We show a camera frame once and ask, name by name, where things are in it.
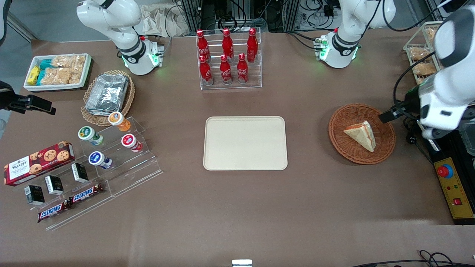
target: foil container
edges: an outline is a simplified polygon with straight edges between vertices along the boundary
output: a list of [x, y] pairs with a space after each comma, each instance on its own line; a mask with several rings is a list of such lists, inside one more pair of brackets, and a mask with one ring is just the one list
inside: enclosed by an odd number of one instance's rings
[[108, 116], [122, 111], [129, 79], [124, 75], [99, 75], [86, 103], [86, 110], [92, 115]]

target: bread slice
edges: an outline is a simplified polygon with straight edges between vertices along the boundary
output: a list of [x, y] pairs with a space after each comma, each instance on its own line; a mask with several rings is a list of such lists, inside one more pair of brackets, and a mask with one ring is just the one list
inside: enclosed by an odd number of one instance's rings
[[343, 132], [349, 135], [370, 152], [374, 152], [376, 141], [374, 140], [373, 130], [371, 129], [371, 125], [368, 121], [348, 126]]

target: coca-cola bottle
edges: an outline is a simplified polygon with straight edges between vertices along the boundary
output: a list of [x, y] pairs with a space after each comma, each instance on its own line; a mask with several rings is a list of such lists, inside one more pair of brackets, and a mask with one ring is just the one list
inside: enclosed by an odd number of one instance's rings
[[208, 46], [208, 41], [204, 38], [204, 33], [202, 30], [197, 30], [196, 31], [196, 36], [198, 36], [198, 52], [200, 56], [205, 56], [206, 62], [211, 61], [211, 55], [209, 54], [209, 46]]
[[246, 62], [246, 55], [244, 53], [239, 54], [239, 62], [237, 63], [237, 81], [240, 84], [245, 84], [249, 80], [248, 76], [248, 68]]
[[226, 55], [221, 55], [221, 65], [219, 66], [221, 70], [221, 79], [223, 83], [226, 85], [230, 85], [233, 82], [233, 78], [231, 77], [231, 66], [228, 62], [228, 57]]
[[249, 30], [249, 38], [247, 39], [247, 60], [249, 62], [254, 62], [257, 56], [257, 39], [256, 39], [256, 29], [251, 28]]
[[201, 78], [203, 78], [203, 85], [210, 86], [214, 83], [211, 68], [206, 62], [205, 56], [200, 56], [199, 58], [199, 73], [201, 74]]
[[229, 29], [223, 30], [223, 53], [226, 55], [228, 62], [234, 62], [234, 45], [233, 40], [229, 37]]

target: clear acrylic display stand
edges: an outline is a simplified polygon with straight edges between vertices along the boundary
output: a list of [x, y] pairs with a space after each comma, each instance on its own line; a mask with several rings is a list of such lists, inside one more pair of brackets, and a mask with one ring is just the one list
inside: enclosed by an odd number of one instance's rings
[[[247, 58], [249, 28], [246, 30], [236, 29], [234, 32], [231, 32], [230, 36], [234, 44], [235, 59], [233, 63], [230, 63], [231, 75], [233, 78], [233, 82], [230, 85], [223, 84], [221, 81], [221, 71], [219, 69], [221, 55], [223, 54], [222, 32], [220, 30], [203, 30], [203, 33], [205, 34], [206, 41], [208, 41], [209, 53], [211, 54], [211, 62], [209, 63], [209, 66], [211, 67], [211, 75], [213, 76], [214, 83], [210, 86], [203, 84], [203, 78], [201, 78], [200, 74], [200, 61], [197, 57], [199, 85], [202, 90], [262, 87], [262, 38], [260, 28], [256, 28], [256, 38], [258, 43], [256, 59], [254, 62], [247, 63], [247, 66], [249, 67], [249, 80], [243, 85], [238, 82], [238, 55], [244, 53]], [[196, 47], [196, 53], [199, 56], [198, 46]]]
[[[142, 135], [145, 129], [133, 117], [127, 119], [131, 122], [131, 127], [127, 132], [121, 132], [117, 127], [111, 126], [99, 132], [104, 137], [102, 144], [94, 146], [90, 142], [81, 141], [81, 147], [75, 148], [76, 159], [74, 162], [86, 167], [88, 182], [79, 183], [74, 180], [71, 169], [72, 162], [15, 187], [15, 191], [23, 193], [24, 188], [28, 185], [37, 185], [43, 190], [45, 203], [39, 206], [32, 205], [31, 211], [35, 213], [31, 219], [32, 222], [38, 219], [39, 212], [54, 207], [69, 199], [69, 197], [73, 197], [93, 187], [95, 184], [101, 183], [104, 188], [103, 192], [81, 200], [75, 203], [72, 208], [40, 222], [45, 225], [46, 230], [56, 230], [162, 173], [157, 158], [149, 150], [147, 142]], [[126, 148], [121, 144], [121, 138], [125, 134], [133, 134], [142, 143], [143, 148], [140, 152], [132, 152], [130, 148]], [[89, 154], [94, 151], [100, 151], [112, 159], [112, 167], [103, 169], [89, 164]], [[45, 177], [48, 175], [61, 178], [64, 188], [63, 194], [58, 196], [48, 194], [45, 183]]]

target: brown woven basket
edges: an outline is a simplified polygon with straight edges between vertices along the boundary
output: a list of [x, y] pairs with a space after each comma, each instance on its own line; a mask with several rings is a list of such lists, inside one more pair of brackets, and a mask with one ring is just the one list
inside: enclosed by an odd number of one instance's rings
[[[330, 119], [328, 133], [335, 149], [343, 157], [359, 164], [376, 164], [387, 159], [396, 145], [396, 135], [391, 124], [383, 124], [379, 110], [365, 104], [349, 104], [339, 108]], [[348, 126], [367, 120], [373, 129], [376, 147], [369, 152], [345, 134]]]
[[[124, 117], [126, 117], [125, 115], [129, 112], [130, 106], [132, 105], [133, 97], [135, 95], [135, 86], [133, 85], [132, 79], [130, 78], [130, 76], [127, 73], [125, 73], [121, 70], [109, 70], [109, 71], [106, 71], [102, 74], [110, 74], [110, 75], [120, 74], [120, 75], [124, 75], [127, 78], [129, 78], [129, 85], [127, 87], [127, 93], [125, 94], [125, 101], [124, 101], [122, 111], [121, 111], [121, 113], [124, 115]], [[92, 83], [87, 88], [86, 93], [84, 94], [84, 98], [83, 98], [84, 99], [84, 104], [87, 103], [87, 100], [89, 99], [89, 96], [91, 95], [91, 90], [95, 85], [96, 79], [97, 79], [97, 77], [94, 79], [94, 81], [92, 81]], [[107, 116], [92, 115], [89, 112], [87, 112], [86, 106], [81, 107], [81, 114], [83, 115], [83, 118], [86, 121], [88, 121], [92, 124], [102, 126], [102, 127], [106, 127], [106, 126], [111, 125], [109, 123], [109, 120], [108, 120]]]

